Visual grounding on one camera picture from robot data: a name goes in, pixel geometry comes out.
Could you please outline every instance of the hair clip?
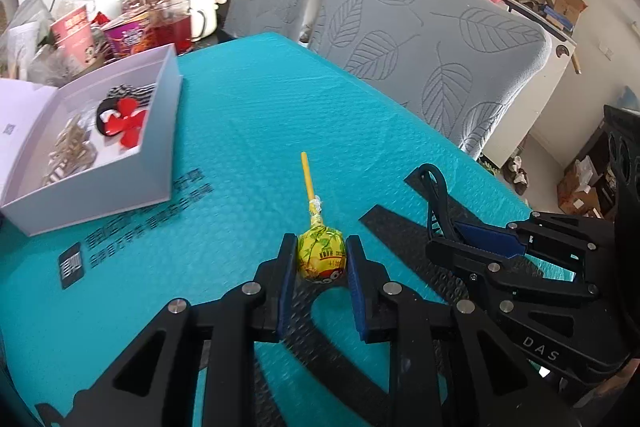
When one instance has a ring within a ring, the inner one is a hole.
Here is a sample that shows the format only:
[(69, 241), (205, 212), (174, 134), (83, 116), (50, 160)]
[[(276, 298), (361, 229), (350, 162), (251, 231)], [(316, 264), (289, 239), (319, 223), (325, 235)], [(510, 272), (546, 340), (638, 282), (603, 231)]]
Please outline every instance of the hair clip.
[(151, 96), (156, 89), (156, 84), (148, 84), (148, 86), (133, 87), (128, 84), (120, 84), (116, 87), (111, 87), (107, 93), (107, 98), (133, 98), (138, 100), (140, 106), (149, 105), (151, 102)]
[(94, 144), (86, 139), (87, 131), (79, 125), (80, 117), (76, 114), (58, 135), (53, 151), (49, 153), (49, 165), (42, 178), (42, 187), (94, 164), (97, 151)]
[[(95, 127), (103, 136), (116, 136), (116, 134), (124, 133), (120, 139), (120, 144), (127, 149), (131, 149), (138, 145), (140, 139), (140, 131), (145, 121), (146, 109), (134, 111), (139, 107), (137, 100), (133, 98), (107, 98), (98, 106)], [(119, 113), (111, 114), (107, 121), (102, 120), (102, 114), (107, 110), (113, 110)]]

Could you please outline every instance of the white box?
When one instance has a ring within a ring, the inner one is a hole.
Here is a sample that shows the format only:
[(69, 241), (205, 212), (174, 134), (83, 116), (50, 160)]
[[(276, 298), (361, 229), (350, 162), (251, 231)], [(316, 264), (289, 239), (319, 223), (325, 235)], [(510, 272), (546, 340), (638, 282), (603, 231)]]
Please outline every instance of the white box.
[[(33, 121), (4, 188), (0, 179), (0, 212), (31, 236), (169, 200), (181, 82), (175, 49), (169, 44), (123, 58), (58, 89)], [(97, 107), (111, 87), (152, 83), (156, 89), (137, 146), (114, 147), (118, 137), (100, 135), (94, 123), (90, 138), (98, 150), (94, 165), (40, 187), (48, 155), (73, 115)]]

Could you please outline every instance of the glass cup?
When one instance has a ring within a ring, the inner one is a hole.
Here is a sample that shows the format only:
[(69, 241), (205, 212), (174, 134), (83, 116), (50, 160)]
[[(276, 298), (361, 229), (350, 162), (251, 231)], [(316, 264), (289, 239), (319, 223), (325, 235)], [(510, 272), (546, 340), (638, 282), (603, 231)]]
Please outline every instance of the glass cup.
[(174, 44), (178, 55), (191, 51), (189, 0), (164, 0), (153, 5), (154, 33), (158, 46)]

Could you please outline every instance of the red bow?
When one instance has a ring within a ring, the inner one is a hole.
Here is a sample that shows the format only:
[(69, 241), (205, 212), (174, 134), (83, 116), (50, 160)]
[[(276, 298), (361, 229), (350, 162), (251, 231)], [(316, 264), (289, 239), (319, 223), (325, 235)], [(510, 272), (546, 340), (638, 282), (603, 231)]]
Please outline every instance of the red bow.
[(138, 145), (140, 139), (140, 131), (145, 121), (146, 109), (133, 112), (138, 107), (138, 100), (134, 98), (121, 98), (118, 100), (118, 112), (120, 116), (112, 114), (104, 125), (104, 131), (109, 136), (114, 136), (124, 131), (120, 144), (127, 149), (131, 149)]

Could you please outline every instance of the red tea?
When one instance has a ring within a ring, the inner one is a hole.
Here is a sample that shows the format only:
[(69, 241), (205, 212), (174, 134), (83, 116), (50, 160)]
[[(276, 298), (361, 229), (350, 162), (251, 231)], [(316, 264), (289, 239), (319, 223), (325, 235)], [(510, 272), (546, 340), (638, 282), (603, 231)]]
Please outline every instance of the red tea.
[(191, 16), (178, 15), (158, 21), (154, 27), (158, 46), (175, 44), (175, 52), (180, 55), (191, 49)]

